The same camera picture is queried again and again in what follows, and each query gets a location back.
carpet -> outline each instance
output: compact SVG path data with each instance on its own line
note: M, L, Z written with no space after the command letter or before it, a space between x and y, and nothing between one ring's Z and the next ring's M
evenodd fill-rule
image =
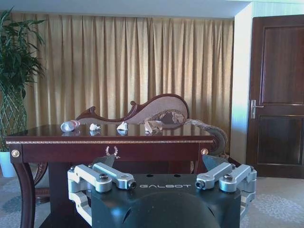
M256 193L241 228L304 227L304 180L259 177ZM18 228L21 218L18 179L1 175L0 195L0 227ZM34 227L39 227L49 212L49 203L36 205Z

wall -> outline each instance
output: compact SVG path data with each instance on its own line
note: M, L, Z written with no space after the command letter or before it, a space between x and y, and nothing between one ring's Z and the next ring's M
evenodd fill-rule
M304 4L252 2L235 16L230 156L245 163L253 17L304 14Z
M127 17L233 18L248 2L226 0L0 0L0 10Z

dark wooden table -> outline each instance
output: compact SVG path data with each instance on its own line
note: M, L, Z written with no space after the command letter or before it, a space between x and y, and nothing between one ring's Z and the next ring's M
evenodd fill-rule
M56 228L80 226L68 199L70 166L91 163L107 151L112 154L114 146L118 161L195 161L194 172L205 171L201 155L211 148L214 138L196 126L166 125L162 131L146 134L143 125L129 125L127 135L120 135L116 127L103 125L99 134L91 135L86 125L70 133L61 132L59 125L44 125L6 137L21 187L21 228L34 226L35 191L29 162L49 164L51 214L47 220Z

wooden door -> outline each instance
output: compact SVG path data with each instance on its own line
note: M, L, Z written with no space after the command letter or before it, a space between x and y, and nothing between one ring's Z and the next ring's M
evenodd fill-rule
M304 178L304 15L254 18L252 34L246 162Z

curtain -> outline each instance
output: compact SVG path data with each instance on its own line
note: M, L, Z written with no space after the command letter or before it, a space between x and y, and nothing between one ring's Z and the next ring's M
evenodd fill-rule
M27 87L28 127L60 124L93 105L102 117L119 118L132 100L174 93L185 99L191 118L230 133L233 20L13 18L46 20L38 25L45 45L35 53L45 76Z

